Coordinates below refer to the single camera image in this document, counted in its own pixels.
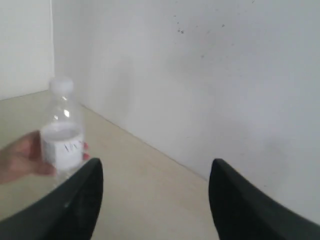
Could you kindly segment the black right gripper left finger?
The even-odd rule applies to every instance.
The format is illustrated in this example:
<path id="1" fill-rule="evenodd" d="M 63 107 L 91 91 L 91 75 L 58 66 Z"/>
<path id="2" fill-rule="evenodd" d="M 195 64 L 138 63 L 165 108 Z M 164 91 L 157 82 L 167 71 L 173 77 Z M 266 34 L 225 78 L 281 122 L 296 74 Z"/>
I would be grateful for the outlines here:
<path id="1" fill-rule="evenodd" d="M 104 192 L 101 160 L 92 158 L 49 194 L 0 222 L 2 240 L 89 240 Z"/>

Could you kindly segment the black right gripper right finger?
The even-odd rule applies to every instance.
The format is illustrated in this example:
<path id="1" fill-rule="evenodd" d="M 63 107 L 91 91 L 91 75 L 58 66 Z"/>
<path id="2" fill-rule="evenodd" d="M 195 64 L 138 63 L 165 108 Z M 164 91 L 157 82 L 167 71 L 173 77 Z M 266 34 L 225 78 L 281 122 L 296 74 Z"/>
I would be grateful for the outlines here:
<path id="1" fill-rule="evenodd" d="M 213 160 L 208 199 L 221 240 L 318 240 L 320 226 L 251 184 L 226 161 Z"/>

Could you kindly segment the person's bare hand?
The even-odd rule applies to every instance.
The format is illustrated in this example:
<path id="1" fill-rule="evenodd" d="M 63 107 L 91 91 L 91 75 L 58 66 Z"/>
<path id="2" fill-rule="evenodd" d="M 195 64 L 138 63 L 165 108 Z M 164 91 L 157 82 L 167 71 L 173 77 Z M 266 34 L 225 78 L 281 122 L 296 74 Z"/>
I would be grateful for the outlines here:
<path id="1" fill-rule="evenodd" d="M 7 184 L 28 175 L 54 176 L 56 169 L 44 162 L 40 131 L 28 132 L 0 149 L 0 183 Z"/>

